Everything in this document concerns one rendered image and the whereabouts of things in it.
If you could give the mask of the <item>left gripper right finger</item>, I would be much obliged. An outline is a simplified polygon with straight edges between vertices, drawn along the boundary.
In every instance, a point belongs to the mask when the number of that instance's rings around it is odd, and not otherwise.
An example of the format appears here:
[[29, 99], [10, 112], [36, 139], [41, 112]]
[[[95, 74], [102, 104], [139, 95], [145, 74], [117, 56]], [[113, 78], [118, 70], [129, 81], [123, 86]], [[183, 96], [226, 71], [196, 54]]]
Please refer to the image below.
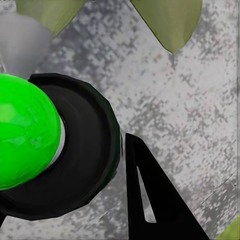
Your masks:
[[[146, 143], [125, 134], [129, 240], [210, 240]], [[156, 223], [145, 220], [139, 168]]]

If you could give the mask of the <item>insectifuge atomizer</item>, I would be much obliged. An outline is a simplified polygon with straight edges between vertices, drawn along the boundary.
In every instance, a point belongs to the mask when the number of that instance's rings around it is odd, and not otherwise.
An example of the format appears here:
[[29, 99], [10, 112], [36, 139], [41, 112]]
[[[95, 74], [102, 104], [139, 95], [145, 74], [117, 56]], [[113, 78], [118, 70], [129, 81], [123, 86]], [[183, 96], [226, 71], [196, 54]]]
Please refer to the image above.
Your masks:
[[88, 205], [123, 156], [102, 94], [75, 77], [33, 73], [53, 39], [33, 17], [0, 12], [0, 212], [28, 221]]

